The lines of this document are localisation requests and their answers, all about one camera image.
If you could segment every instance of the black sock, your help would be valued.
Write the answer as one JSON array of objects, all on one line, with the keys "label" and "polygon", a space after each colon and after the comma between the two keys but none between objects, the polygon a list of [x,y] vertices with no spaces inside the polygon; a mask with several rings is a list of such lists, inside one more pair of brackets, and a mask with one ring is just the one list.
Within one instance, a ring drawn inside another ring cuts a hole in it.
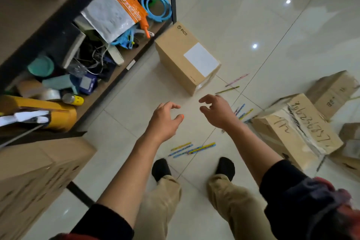
[{"label": "black sock", "polygon": [[234,163],[227,157],[222,156],[219,159],[219,164],[217,165],[215,174],[224,174],[230,181],[232,181],[235,175]]},{"label": "black sock", "polygon": [[151,170],[151,174],[155,178],[156,182],[158,182],[165,175],[171,176],[170,168],[166,159],[158,159],[155,161],[153,169]]}]

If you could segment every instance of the pink pencil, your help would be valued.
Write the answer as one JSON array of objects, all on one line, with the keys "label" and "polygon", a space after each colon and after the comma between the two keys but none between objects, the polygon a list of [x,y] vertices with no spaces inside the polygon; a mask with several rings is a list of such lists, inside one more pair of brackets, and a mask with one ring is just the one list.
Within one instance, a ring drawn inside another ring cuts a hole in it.
[{"label": "pink pencil", "polygon": [[249,73],[241,76],[240,78],[237,78],[235,81],[232,81],[230,84],[227,84],[225,87],[228,87],[228,86],[232,85],[233,83],[237,82],[238,80],[241,80],[242,78],[245,78],[247,75],[249,75]]}]

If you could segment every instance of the khaki pants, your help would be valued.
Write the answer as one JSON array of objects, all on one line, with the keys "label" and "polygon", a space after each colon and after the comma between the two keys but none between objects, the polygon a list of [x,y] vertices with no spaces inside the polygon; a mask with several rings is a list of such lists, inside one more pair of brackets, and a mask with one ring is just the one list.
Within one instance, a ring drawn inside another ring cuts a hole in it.
[{"label": "khaki pants", "polygon": [[[134,240],[165,240],[167,226],[181,198],[181,186],[170,175],[159,180],[144,198],[137,215]],[[230,226],[236,240],[276,240],[258,201],[244,187],[235,186],[223,174],[207,183],[210,203]]]}]

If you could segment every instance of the shelf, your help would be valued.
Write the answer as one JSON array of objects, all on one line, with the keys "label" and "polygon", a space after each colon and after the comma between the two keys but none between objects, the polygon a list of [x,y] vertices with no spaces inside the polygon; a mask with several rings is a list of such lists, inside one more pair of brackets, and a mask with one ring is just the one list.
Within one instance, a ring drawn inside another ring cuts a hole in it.
[{"label": "shelf", "polygon": [[163,23],[154,23],[150,28],[150,31],[155,33],[155,37],[151,39],[144,38],[140,40],[139,47],[136,49],[128,50],[124,48],[119,48],[121,55],[123,56],[125,62],[119,67],[116,67],[111,78],[108,82],[99,82],[97,88],[88,96],[81,95],[84,97],[84,104],[82,106],[77,106],[77,123],[74,125],[73,129],[76,129],[79,124],[85,120],[89,115],[91,110],[95,108],[101,100],[110,92],[110,90],[124,77],[128,72],[126,67],[130,64],[132,60],[139,60],[140,57],[149,49],[154,40],[162,34],[165,29],[171,24],[171,19]]},{"label": "shelf", "polygon": [[0,0],[0,90],[92,0]]}]

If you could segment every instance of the tape roll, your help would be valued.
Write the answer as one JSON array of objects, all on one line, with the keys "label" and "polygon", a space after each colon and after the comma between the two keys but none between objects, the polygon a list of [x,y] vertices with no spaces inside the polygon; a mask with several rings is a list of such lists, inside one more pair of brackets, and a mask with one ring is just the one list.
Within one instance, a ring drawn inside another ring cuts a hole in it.
[{"label": "tape roll", "polygon": [[41,93],[39,100],[41,101],[59,101],[61,100],[60,91],[52,88],[47,88]]}]

